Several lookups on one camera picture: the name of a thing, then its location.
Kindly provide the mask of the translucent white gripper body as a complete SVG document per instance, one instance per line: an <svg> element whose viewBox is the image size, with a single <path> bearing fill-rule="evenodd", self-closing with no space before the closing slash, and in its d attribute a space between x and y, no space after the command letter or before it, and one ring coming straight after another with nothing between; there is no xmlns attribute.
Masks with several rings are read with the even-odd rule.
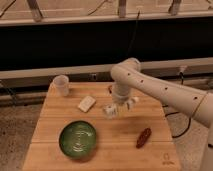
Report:
<svg viewBox="0 0 213 171"><path fill-rule="evenodd" d="M136 96L121 96L117 94L112 95L112 100L117 106L124 107L127 110L132 109L139 102L139 98Z"/></svg>

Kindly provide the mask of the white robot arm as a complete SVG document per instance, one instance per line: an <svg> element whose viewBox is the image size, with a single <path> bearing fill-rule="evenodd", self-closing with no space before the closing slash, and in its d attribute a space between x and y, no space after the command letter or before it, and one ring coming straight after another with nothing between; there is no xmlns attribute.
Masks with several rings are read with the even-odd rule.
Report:
<svg viewBox="0 0 213 171"><path fill-rule="evenodd" d="M114 80L112 99L115 103L123 105L134 88L207 127L208 138L199 171L213 171L213 93L142 74L136 58L115 64L110 74Z"/></svg>

